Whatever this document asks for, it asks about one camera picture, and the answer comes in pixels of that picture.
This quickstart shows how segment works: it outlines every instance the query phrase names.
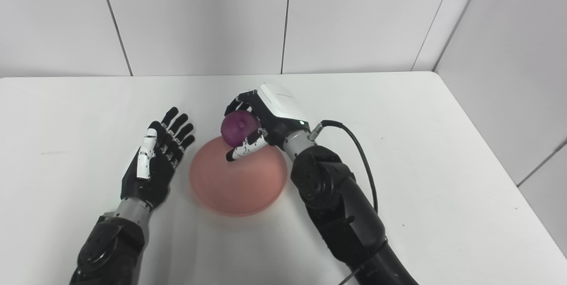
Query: purple onion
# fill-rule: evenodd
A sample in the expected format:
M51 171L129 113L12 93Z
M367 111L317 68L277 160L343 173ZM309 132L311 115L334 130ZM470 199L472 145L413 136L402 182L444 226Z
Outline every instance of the purple onion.
M238 110L229 113L221 124L221 135L233 148L241 145L247 136L258 130L260 122L248 111Z

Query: robotic hand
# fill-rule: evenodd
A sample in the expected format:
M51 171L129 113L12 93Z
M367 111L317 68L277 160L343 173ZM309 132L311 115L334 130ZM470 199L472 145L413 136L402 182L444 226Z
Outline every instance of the robotic hand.
M71 285L130 285L144 249L142 225L166 200L175 168L195 137L193 124L173 107L148 127L140 149L122 178L121 202L103 214L81 248Z
M237 109L250 110L261 126L228 152L227 160L235 161L265 144L278 146L289 156L291 180L311 220L334 257L352 271L342 284L354 275L360 285L417 285L389 246L384 224L354 174L335 152L315 142L327 125L342 127L349 135L352 132L330 120L310 131L296 99L278 85L263 84L237 95L225 115Z

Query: white table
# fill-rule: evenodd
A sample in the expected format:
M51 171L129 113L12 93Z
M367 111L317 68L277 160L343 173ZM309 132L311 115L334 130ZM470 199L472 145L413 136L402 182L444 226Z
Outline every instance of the white table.
M213 214L188 192L190 160L219 135L225 106L262 82L291 89L311 124L336 119L357 135L389 242L421 285L567 282L567 261L444 83L411 72L0 79L2 283L69 281L146 127L176 105L197 141L150 218L140 285L337 284L348 269L291 183L246 218ZM370 195L350 138L326 129L318 142Z

